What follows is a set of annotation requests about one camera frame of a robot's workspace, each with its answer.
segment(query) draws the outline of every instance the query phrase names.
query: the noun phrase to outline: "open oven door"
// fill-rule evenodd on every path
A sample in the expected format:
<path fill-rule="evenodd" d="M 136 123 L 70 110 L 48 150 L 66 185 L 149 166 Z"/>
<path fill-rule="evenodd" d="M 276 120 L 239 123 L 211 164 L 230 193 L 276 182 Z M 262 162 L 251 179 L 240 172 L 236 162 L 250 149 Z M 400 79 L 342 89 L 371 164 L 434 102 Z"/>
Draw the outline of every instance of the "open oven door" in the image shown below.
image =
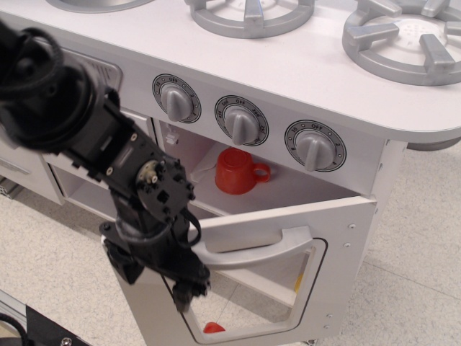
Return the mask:
<path fill-rule="evenodd" d="M 238 327 L 218 321 L 225 331 L 209 334 L 203 332 L 202 316 L 213 309 L 208 298 L 194 300 L 187 313 L 179 314 L 171 296 L 174 283 L 155 272 L 144 270 L 135 285 L 119 280 L 120 285 L 148 346 L 282 345 L 333 335 L 375 210 L 373 200 L 354 196 L 200 221 L 196 254 L 214 275 L 267 297 L 266 307 L 286 307 L 279 320 Z"/>

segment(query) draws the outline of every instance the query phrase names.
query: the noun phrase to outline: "toy stove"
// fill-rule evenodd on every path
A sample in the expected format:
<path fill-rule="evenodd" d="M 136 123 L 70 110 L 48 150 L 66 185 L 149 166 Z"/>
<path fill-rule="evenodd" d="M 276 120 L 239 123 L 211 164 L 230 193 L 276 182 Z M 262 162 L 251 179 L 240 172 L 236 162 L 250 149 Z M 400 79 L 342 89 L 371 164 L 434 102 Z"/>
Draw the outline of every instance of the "toy stove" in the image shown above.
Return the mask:
<path fill-rule="evenodd" d="M 120 285 L 146 343 L 244 346 L 339 332 L 407 143 L 461 136 L 460 8 L 455 0 L 16 0 L 0 4 L 0 19 L 54 35 L 181 159 L 203 229 L 194 251 L 241 285 L 238 303 L 256 316 L 239 326 L 224 311 L 226 331 L 204 333 L 208 306 L 229 298 L 226 290 L 212 281 L 210 296 L 179 314 L 171 283 L 145 271 Z M 220 191 L 215 165 L 229 146 L 267 164 L 271 179 L 244 195 Z M 29 167 L 30 157 L 0 153 L 29 172 L 2 165 L 2 176 L 115 217 L 107 187 L 64 158 L 40 156 Z M 40 169 L 46 184 L 31 178 Z M 269 318 L 267 309 L 278 312 Z"/>

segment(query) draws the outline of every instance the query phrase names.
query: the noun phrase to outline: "red object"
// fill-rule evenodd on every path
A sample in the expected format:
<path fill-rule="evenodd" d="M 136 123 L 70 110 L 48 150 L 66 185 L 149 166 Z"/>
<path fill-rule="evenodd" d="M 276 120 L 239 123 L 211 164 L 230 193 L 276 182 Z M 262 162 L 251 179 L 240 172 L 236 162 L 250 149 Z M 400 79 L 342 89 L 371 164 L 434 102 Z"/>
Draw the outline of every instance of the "red object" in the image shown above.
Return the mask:
<path fill-rule="evenodd" d="M 250 191 L 257 182 L 267 182 L 270 177 L 269 166 L 253 163 L 251 155 L 245 151 L 228 148 L 218 157 L 215 183 L 223 192 L 242 195 Z"/>
<path fill-rule="evenodd" d="M 215 322 L 208 322 L 205 328 L 203 329 L 203 332 L 205 334 L 212 334 L 218 332 L 225 332 L 225 329 Z"/>

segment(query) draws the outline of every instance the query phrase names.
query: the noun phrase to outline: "floor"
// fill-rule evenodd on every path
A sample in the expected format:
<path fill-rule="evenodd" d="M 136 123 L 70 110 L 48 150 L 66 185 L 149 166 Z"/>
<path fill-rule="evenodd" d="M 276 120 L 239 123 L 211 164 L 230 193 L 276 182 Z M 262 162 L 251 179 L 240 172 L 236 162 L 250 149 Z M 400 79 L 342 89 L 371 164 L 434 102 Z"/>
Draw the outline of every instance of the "floor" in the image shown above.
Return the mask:
<path fill-rule="evenodd" d="M 460 172 L 461 143 L 406 152 L 341 334 L 318 346 L 461 344 Z M 94 346 L 144 345 L 100 247 L 101 219 L 26 190 L 0 198 L 0 219 L 0 290 Z M 221 283 L 218 321 L 242 294 Z"/>

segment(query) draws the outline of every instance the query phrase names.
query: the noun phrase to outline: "off label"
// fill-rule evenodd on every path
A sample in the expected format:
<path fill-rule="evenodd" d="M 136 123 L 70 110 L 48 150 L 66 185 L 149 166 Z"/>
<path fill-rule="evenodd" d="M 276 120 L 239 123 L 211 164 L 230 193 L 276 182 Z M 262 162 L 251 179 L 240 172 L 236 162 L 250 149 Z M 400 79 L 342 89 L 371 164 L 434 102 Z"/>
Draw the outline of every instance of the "off label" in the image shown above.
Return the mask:
<path fill-rule="evenodd" d="M 332 142 L 336 149 L 335 159 L 333 163 L 324 169 L 316 169 L 316 171 L 331 172 L 335 169 L 338 169 L 344 164 L 344 162 L 346 161 L 346 146 L 344 145 L 344 142 L 342 141 L 341 137 L 339 137 L 338 134 L 334 132 L 330 127 L 313 120 L 297 121 L 296 123 L 290 125 L 285 132 L 285 145 L 287 146 L 290 155 L 293 156 L 293 158 L 296 161 L 304 165 L 303 160 L 297 153 L 296 138 L 300 133 L 305 131 L 308 131 L 310 133 L 322 134 L 324 137 L 326 137 L 328 140 Z"/>

